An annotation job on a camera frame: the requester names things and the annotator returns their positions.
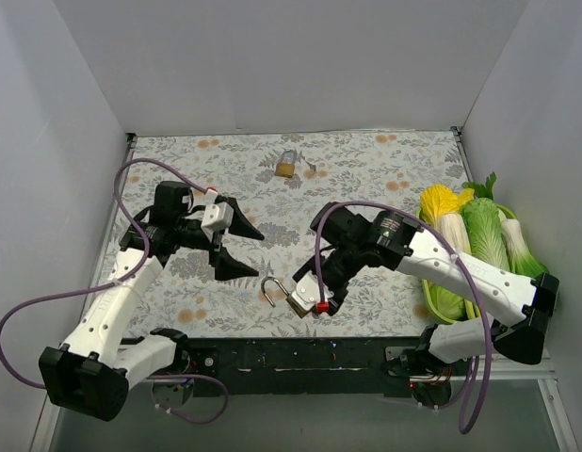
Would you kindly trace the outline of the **large brass padlock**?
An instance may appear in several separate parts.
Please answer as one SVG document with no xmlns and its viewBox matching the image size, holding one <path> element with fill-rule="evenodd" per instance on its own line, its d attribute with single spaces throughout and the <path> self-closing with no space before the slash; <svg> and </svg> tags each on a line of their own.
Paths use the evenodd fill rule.
<svg viewBox="0 0 582 452">
<path fill-rule="evenodd" d="M 292 178 L 295 174 L 295 163 L 297 152 L 295 150 L 284 150 L 275 166 L 274 175 L 276 177 Z"/>
<path fill-rule="evenodd" d="M 306 315 L 312 313 L 315 310 L 315 299 L 304 298 L 304 292 L 302 288 L 299 291 L 295 290 L 293 292 L 289 292 L 279 279 L 272 276 L 266 276 L 263 280 L 261 280 L 260 291 L 272 308 L 275 308 L 276 304 L 267 292 L 268 283 L 274 283 L 278 287 L 278 289 L 284 294 L 284 299 L 287 304 L 299 318 L 304 318 Z"/>
</svg>

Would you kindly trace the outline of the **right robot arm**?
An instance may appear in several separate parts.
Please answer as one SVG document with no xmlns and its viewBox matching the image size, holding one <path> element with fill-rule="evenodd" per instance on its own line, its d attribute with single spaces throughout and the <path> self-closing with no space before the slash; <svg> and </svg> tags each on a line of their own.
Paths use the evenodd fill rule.
<svg viewBox="0 0 582 452">
<path fill-rule="evenodd" d="M 453 250 L 427 223 L 377 204 L 369 221 L 351 212 L 353 202 L 330 202 L 311 222 L 316 240 L 332 247 L 315 250 L 294 275 L 287 297 L 299 316 L 335 315 L 348 284 L 364 267 L 384 267 L 441 286 L 474 302 L 480 316 L 452 325 L 428 327 L 413 352 L 417 366 L 437 374 L 449 363 L 496 351 L 522 364 L 542 360 L 545 334 L 554 313 L 558 279 L 530 278 L 494 267 Z"/>
</svg>

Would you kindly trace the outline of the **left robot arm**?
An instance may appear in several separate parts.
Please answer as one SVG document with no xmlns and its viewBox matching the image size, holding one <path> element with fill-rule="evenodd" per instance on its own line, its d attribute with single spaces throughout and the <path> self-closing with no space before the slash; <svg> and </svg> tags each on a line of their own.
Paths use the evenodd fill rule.
<svg viewBox="0 0 582 452">
<path fill-rule="evenodd" d="M 120 241 L 107 289 L 92 302 L 81 322 L 60 347 L 46 348 L 40 374 L 50 401 L 100 420 L 121 411 L 128 392 L 152 375 L 183 375 L 191 364 L 183 348 L 187 337 L 173 329 L 156 329 L 126 350 L 121 339 L 144 293 L 179 249 L 205 250 L 216 280 L 256 277 L 258 271 L 235 260 L 222 244 L 226 233 L 261 240 L 233 197 L 210 188 L 202 218 L 191 217 L 191 189 L 181 182 L 157 185 L 154 202 L 139 212 L 139 226 Z"/>
</svg>

